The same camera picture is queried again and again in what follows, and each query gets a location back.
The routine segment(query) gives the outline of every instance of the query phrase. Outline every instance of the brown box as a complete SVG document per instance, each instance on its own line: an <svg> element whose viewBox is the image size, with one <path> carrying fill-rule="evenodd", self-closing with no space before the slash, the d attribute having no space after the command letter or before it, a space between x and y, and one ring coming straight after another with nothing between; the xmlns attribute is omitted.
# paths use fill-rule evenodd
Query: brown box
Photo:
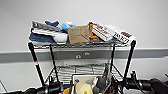
<svg viewBox="0 0 168 94"><path fill-rule="evenodd" d="M70 44L89 42L89 28L85 26L76 26L68 28Z"/></svg>

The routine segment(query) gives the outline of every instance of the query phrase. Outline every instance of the gray wall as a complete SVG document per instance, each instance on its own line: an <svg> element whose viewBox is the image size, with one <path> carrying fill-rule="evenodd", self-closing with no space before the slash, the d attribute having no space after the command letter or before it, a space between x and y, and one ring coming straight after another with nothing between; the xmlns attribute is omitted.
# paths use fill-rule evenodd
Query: gray wall
<svg viewBox="0 0 168 94"><path fill-rule="evenodd" d="M31 21L44 23L45 20L58 20L60 25L66 21L76 25L93 21L124 29L137 40L130 71L136 70L139 78L157 77L165 80L164 74L168 71L165 54L168 49L167 4L167 0L0 0L0 80L8 91L40 86L27 42ZM125 53L118 54L115 62L122 72L125 58L120 54ZM40 65L46 77L52 64L41 61Z"/></svg>

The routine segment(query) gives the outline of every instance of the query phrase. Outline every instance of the chrome shelving unit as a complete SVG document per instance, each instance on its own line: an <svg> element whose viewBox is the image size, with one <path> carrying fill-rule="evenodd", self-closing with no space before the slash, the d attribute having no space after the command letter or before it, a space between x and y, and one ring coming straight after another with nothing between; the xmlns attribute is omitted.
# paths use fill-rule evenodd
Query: chrome shelving unit
<svg viewBox="0 0 168 94"><path fill-rule="evenodd" d="M108 42L99 41L99 42L87 42L87 43L80 43L80 44L67 43L67 44L63 44L63 45L59 45L59 44L36 45L36 44L33 44L32 42L28 43L33 60L36 63L36 69L38 71L42 86L47 83L49 78L46 79L45 81L43 79L42 73L40 71L39 63L38 63L38 60L36 57L35 49L49 49L50 50L54 67L53 67L52 71L49 73L49 76L54 76L56 81L63 81L64 83L68 83L68 81L71 80L71 76L73 74L84 74L84 73L103 74L104 69L105 69L104 68L105 63L89 64L89 65L56 66L56 62L55 62L56 56L54 56L53 53L56 53L57 51L53 52L53 49L57 49L57 48L112 47L112 50L110 50L111 51L111 62L107 63L109 65L109 67L108 67L109 72L108 72L108 79L107 79L109 81L109 84L108 84L106 90L108 90L108 88L110 88L111 86L114 86L115 87L114 91L115 92L120 91L121 94L123 93L123 87L126 85L126 76L127 76L128 70L129 70L129 66L130 66L130 62L131 62L131 58L133 55L135 45L136 45L135 40L132 41L132 43L130 45L126 45L126 44L123 44L115 39L108 41ZM124 73L124 75L122 75L119 72L119 70L114 66L113 59L114 59L114 54L115 54L115 48L116 47L125 47L125 46L131 46L131 48L129 51L128 60L126 62L125 73Z"/></svg>

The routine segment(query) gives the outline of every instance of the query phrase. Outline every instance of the shelf post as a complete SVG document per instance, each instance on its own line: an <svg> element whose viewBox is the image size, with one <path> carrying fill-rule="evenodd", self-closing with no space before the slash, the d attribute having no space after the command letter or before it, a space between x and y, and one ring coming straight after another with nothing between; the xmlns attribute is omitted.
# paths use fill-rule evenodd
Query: shelf post
<svg viewBox="0 0 168 94"><path fill-rule="evenodd" d="M112 50L112 52L111 52L110 72L112 72L113 59L114 59L114 52L115 52L115 43L113 44L113 50Z"/></svg>
<svg viewBox="0 0 168 94"><path fill-rule="evenodd" d="M127 65L126 65L126 68L125 68L125 73L124 73L124 78L123 78L123 84L124 85L125 85L128 69L129 69L129 66L130 66L130 63L131 63L131 58L132 58L132 55L133 55L135 44L136 44L136 41L133 40L132 43L131 43L131 49L130 49L130 52L129 52L129 56L128 56L128 60L127 60Z"/></svg>
<svg viewBox="0 0 168 94"><path fill-rule="evenodd" d="M33 43L31 43L31 42L28 43L28 46L29 46L29 50L31 51L31 54L32 54L32 57L33 57L33 60L34 60L34 63L35 63L40 81L41 81L41 84L42 84L42 86L45 86L44 79L43 79L43 76L42 76L42 73L41 73L41 69L40 69L40 66L38 64L38 60L37 60L37 57L36 57L36 53L34 51Z"/></svg>
<svg viewBox="0 0 168 94"><path fill-rule="evenodd" d="M55 75L56 75L57 81L59 82L58 72L57 72L57 69L56 69L55 58L54 58L54 54L53 54L53 51L52 51L52 46L51 46L51 44L50 44L50 52L51 52L51 57L52 57L53 65L54 65Z"/></svg>

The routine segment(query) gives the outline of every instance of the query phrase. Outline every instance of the wire grid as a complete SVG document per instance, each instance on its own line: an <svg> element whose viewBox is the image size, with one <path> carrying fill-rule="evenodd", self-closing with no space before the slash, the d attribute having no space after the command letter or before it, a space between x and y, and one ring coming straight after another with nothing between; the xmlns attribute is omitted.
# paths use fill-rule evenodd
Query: wire grid
<svg viewBox="0 0 168 94"><path fill-rule="evenodd" d="M109 63L102 63L102 64L88 64L88 65L70 65L70 66L57 66L58 72L58 79L59 81L63 82L64 84L70 84L72 80L72 75L74 74L96 74L96 75L103 75L105 64ZM115 77L116 80L122 80L122 75L119 73L115 66L112 66L112 75ZM52 69L51 73L49 74L53 78L56 78L56 74L54 69Z"/></svg>

